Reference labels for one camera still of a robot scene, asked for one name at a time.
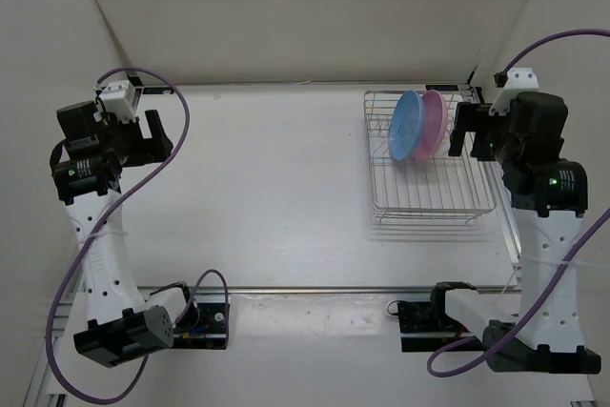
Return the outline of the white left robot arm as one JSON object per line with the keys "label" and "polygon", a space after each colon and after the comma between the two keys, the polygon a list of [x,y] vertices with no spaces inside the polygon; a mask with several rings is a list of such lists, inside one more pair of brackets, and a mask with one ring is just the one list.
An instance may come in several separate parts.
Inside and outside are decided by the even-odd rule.
{"label": "white left robot arm", "polygon": [[173,326],[189,331],[200,309],[176,285],[146,300],[132,277],[118,199],[124,169],[162,163],[173,143],[155,110],[145,113],[144,137],[128,100],[77,103],[57,111],[65,137],[52,150],[51,177],[77,241],[86,248],[87,328],[74,335],[78,354],[111,368],[169,349]]}

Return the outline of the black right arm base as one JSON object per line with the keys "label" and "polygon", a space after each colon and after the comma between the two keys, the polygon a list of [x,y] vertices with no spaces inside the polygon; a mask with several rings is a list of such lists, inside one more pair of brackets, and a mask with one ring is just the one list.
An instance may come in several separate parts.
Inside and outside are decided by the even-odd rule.
{"label": "black right arm base", "polygon": [[462,345],[452,352],[483,350],[476,338],[470,341],[462,324],[445,313],[445,295],[453,290],[475,291],[476,288],[466,282],[439,282],[426,300],[396,299],[387,304],[387,314],[398,319],[402,353],[432,353],[454,342]]}

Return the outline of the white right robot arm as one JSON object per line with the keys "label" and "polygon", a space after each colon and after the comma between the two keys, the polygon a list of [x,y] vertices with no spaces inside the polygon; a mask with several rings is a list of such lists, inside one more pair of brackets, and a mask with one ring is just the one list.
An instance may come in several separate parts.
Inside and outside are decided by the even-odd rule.
{"label": "white right robot arm", "polygon": [[442,331],[459,323],[470,333],[443,349],[477,341],[483,352],[456,369],[429,367],[430,375],[459,376],[482,363],[496,373],[600,372],[601,357],[586,347],[580,329],[573,260],[609,215],[587,231],[581,228],[588,180],[580,163],[560,155],[567,117],[563,99],[544,92],[520,92],[505,109],[457,104],[449,154],[458,155],[472,133],[472,157],[497,162],[511,195],[522,262],[520,308],[517,317],[510,317],[472,286],[439,283],[431,294],[429,321]]}

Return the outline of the blue plastic plate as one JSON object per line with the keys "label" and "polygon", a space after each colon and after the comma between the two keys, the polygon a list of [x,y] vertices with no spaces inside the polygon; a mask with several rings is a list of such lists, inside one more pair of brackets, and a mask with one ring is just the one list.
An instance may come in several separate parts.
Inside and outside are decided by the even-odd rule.
{"label": "blue plastic plate", "polygon": [[410,157],[417,148],[424,127],[425,110],[418,92],[400,96],[389,128],[389,151],[396,161]]}

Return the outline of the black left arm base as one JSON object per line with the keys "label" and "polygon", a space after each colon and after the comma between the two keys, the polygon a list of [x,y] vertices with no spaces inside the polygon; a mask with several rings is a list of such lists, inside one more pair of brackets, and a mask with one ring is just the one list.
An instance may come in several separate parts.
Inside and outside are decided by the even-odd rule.
{"label": "black left arm base", "polygon": [[200,303],[194,299],[186,315],[176,322],[182,311],[178,308],[178,298],[182,298],[182,305],[185,305],[190,295],[191,289],[184,282],[175,282],[150,293],[146,303],[149,306],[165,307],[173,319],[174,349],[226,350],[229,343],[227,330],[230,305]]}

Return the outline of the pink plastic plate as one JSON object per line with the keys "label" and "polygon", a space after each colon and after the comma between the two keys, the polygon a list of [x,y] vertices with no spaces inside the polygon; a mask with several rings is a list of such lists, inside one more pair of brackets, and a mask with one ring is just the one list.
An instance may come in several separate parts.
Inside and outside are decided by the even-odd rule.
{"label": "pink plastic plate", "polygon": [[423,131],[413,158],[428,159],[435,155],[447,133],[448,108],[443,95],[438,91],[429,90],[421,98],[425,114]]}

